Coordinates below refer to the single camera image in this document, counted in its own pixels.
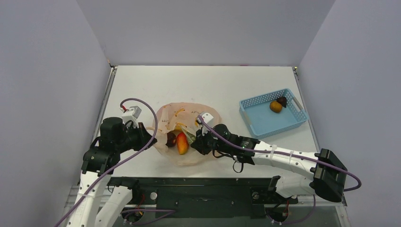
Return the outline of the orange fake fruit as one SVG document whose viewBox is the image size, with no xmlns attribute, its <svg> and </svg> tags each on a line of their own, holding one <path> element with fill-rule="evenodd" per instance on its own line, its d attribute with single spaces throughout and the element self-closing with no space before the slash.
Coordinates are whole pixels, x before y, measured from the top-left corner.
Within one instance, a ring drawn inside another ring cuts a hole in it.
<svg viewBox="0 0 401 227">
<path fill-rule="evenodd" d="M 270 103 L 269 108 L 275 113 L 280 113 L 282 111 L 283 106 L 277 101 L 272 101 Z"/>
</svg>

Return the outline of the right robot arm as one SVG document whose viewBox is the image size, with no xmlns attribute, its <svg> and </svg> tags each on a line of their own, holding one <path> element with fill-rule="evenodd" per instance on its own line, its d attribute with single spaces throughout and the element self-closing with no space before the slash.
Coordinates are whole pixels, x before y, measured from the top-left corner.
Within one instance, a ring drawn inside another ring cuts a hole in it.
<svg viewBox="0 0 401 227">
<path fill-rule="evenodd" d="M 271 166 L 297 174 L 297 177 L 273 177 L 273 184 L 266 190 L 273 202 L 298 195 L 342 201 L 348 170 L 329 149 L 313 153 L 281 148 L 232 134 L 224 124 L 216 125 L 211 131 L 206 127 L 199 129 L 191 147 L 203 155 L 216 151 L 237 163 Z"/>
</svg>

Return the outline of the orange plastic bag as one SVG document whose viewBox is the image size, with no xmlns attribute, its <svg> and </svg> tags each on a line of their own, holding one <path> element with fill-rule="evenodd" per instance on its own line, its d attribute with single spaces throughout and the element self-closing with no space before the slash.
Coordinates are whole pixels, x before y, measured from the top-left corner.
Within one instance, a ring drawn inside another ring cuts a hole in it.
<svg viewBox="0 0 401 227">
<path fill-rule="evenodd" d="M 174 131 L 176 124 L 187 126 L 196 131 L 201 126 L 196 122 L 197 116 L 202 112 L 208 112 L 213 115 L 213 123 L 211 127 L 221 123 L 220 114 L 212 107 L 196 103 L 169 103 L 162 106 L 156 113 L 157 122 L 154 122 L 151 127 L 147 127 L 147 130 L 153 131 L 157 126 L 156 139 L 157 143 L 153 147 L 165 158 L 167 158 L 172 164 L 176 166 L 193 166 L 200 164 L 205 161 L 212 160 L 211 154 L 202 155 L 195 149 L 189 147 L 188 152 L 184 155 L 179 155 L 177 145 L 174 147 L 167 147 L 167 133 L 172 131 L 178 135 L 182 131 Z"/>
</svg>

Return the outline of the green netted fake melon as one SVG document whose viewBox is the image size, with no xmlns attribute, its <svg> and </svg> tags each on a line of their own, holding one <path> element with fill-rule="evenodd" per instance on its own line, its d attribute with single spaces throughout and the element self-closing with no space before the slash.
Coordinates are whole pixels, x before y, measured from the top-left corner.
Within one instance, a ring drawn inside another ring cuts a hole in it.
<svg viewBox="0 0 401 227">
<path fill-rule="evenodd" d="M 187 126 L 181 126 L 182 132 L 185 134 L 188 144 L 192 144 L 196 140 L 196 133 L 191 128 Z"/>
</svg>

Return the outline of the orange red fake mango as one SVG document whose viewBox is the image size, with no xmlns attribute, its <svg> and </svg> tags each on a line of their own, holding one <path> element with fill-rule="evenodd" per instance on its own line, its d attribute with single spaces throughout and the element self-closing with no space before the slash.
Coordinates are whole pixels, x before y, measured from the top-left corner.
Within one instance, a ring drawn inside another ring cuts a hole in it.
<svg viewBox="0 0 401 227">
<path fill-rule="evenodd" d="M 188 152 L 189 144 L 187 137 L 183 132 L 180 132 L 176 137 L 176 145 L 179 155 L 184 155 Z"/>
</svg>

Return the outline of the dark red fake apple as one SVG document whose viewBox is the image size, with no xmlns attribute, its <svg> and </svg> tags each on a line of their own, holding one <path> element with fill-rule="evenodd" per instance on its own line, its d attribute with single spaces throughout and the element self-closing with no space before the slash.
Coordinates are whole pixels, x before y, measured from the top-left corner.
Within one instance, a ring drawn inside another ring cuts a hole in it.
<svg viewBox="0 0 401 227">
<path fill-rule="evenodd" d="M 167 135 L 166 146 L 169 148 L 174 147 L 176 145 L 176 134 L 170 131 L 166 135 Z"/>
</svg>

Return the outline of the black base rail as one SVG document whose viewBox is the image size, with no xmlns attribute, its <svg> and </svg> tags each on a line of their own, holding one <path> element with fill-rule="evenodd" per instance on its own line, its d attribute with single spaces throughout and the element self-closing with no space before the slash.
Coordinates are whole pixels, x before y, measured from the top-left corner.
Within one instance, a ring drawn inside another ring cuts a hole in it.
<svg viewBox="0 0 401 227">
<path fill-rule="evenodd" d="M 133 186 L 128 207 L 174 210 L 173 218 L 279 217 L 296 197 L 278 194 L 273 178 L 152 178 L 112 177 L 108 186 Z"/>
</svg>

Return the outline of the light blue plastic basket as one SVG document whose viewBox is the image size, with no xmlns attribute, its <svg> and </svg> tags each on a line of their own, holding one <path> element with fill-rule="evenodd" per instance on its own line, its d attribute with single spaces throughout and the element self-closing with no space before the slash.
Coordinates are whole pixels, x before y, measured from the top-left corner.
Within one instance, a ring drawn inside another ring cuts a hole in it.
<svg viewBox="0 0 401 227">
<path fill-rule="evenodd" d="M 286 98 L 279 113 L 270 109 L 278 98 Z M 300 127 L 309 120 L 303 106 L 288 88 L 239 101 L 239 113 L 252 137 L 263 139 Z"/>
</svg>

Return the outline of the dark red fake fruit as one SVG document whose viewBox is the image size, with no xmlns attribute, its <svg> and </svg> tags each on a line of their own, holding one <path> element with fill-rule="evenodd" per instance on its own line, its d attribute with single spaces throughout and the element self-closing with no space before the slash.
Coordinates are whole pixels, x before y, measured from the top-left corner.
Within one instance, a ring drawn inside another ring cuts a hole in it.
<svg viewBox="0 0 401 227">
<path fill-rule="evenodd" d="M 279 97 L 276 101 L 281 104 L 284 108 L 287 107 L 287 98 L 285 96 Z"/>
</svg>

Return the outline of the yellow fake banana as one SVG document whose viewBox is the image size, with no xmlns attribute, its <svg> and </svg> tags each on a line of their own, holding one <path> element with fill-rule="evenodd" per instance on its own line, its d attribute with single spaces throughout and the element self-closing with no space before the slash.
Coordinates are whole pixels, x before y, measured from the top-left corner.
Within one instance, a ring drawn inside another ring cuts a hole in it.
<svg viewBox="0 0 401 227">
<path fill-rule="evenodd" d="M 176 124 L 174 131 L 183 131 L 182 125 L 181 124 Z"/>
</svg>

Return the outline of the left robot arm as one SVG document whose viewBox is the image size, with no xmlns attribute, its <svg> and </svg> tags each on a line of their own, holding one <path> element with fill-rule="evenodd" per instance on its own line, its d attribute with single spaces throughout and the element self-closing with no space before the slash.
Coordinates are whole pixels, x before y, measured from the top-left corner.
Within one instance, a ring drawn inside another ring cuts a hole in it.
<svg viewBox="0 0 401 227">
<path fill-rule="evenodd" d="M 140 200 L 137 181 L 118 183 L 104 205 L 101 200 L 114 170 L 128 161 L 121 153 L 134 150 L 136 154 L 150 148 L 157 139 L 143 123 L 109 117 L 100 125 L 100 135 L 83 156 L 80 185 L 74 205 L 59 221 L 67 227 L 111 227 L 127 203 Z"/>
</svg>

